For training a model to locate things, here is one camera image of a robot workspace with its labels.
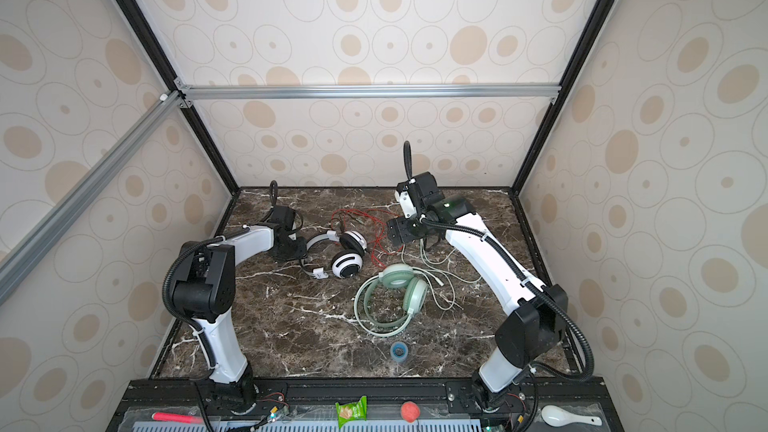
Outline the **black white headphones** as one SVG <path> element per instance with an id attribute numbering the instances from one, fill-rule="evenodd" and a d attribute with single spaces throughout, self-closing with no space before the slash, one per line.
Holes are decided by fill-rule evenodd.
<path id="1" fill-rule="evenodd" d="M 306 243 L 306 250 L 309 251 L 313 246 L 325 241 L 338 243 L 341 250 L 334 255 L 328 268 L 312 267 L 304 258 L 300 259 L 300 268 L 306 275 L 315 279 L 327 279 L 331 275 L 349 278 L 361 271 L 367 253 L 367 240 L 360 232 L 350 230 L 338 233 L 329 230 L 310 238 Z"/>

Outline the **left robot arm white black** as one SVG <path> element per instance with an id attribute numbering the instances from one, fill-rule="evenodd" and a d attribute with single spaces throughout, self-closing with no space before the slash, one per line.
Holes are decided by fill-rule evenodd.
<path id="1" fill-rule="evenodd" d="M 266 253 L 276 262 L 306 255 L 306 240 L 297 235 L 299 213 L 277 203 L 278 184 L 269 186 L 271 207 L 261 221 L 210 239 L 188 241 L 169 267 L 162 286 L 166 310 L 187 324 L 198 339 L 210 375 L 205 381 L 243 414 L 256 403 L 252 368 L 242 352 L 232 322 L 236 266 Z"/>

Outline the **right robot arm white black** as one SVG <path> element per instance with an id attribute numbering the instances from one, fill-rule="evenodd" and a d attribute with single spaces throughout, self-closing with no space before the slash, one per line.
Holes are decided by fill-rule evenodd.
<path id="1" fill-rule="evenodd" d="M 446 239 L 488 284 L 506 313 L 495 333 L 495 349 L 473 374 L 472 390 L 478 405 L 495 408 L 509 386 L 519 384 L 532 368 L 563 380 L 590 379 L 594 354 L 585 334 L 567 314 L 564 290 L 545 284 L 525 269 L 464 197 L 445 197 L 429 172 L 414 174 L 409 142 L 403 145 L 403 158 L 406 180 L 395 189 L 403 214 L 387 222 L 392 244 L 400 247 L 430 235 Z M 563 340 L 567 330 L 584 355 L 580 372 L 565 373 L 537 361 Z"/>

